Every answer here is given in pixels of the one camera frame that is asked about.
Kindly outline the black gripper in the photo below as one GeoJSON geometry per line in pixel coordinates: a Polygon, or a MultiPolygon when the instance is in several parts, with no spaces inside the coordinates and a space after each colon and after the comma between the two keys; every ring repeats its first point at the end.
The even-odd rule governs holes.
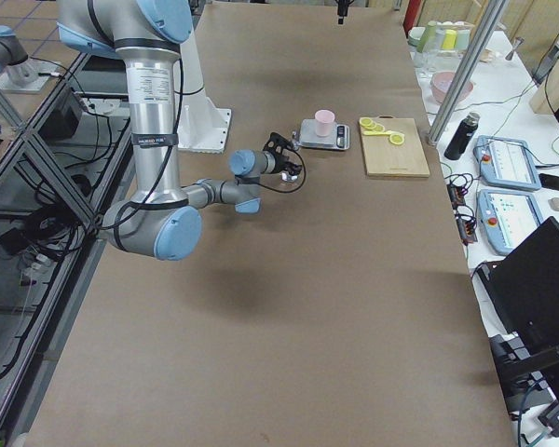
{"type": "MultiPolygon", "coordinates": [[[[274,157],[275,161],[274,169],[272,170],[272,172],[280,173],[286,170],[290,158],[282,153],[273,153],[272,156],[274,157]]],[[[292,164],[287,168],[287,171],[291,176],[298,176],[301,173],[301,166],[292,164]]]]}

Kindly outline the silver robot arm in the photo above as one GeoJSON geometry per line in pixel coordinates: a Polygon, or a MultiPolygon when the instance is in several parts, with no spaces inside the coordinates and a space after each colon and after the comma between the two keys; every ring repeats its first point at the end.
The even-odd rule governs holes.
{"type": "Polygon", "coordinates": [[[137,190],[103,216],[100,230],[113,246],[181,260],[198,244],[200,209],[223,203],[238,213],[256,213],[262,175],[306,171],[288,157],[293,144],[273,132],[263,150],[231,155],[233,181],[181,186],[177,146],[184,85],[174,81],[173,69],[183,65],[181,45],[194,32],[188,2],[60,1],[58,6],[66,46],[125,63],[137,190]]]}

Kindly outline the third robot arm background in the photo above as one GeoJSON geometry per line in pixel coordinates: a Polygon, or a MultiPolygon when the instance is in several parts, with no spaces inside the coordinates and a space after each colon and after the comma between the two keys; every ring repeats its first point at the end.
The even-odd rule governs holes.
{"type": "Polygon", "coordinates": [[[0,25],[0,74],[3,72],[19,88],[39,79],[36,65],[14,31],[6,25],[0,25]]]}

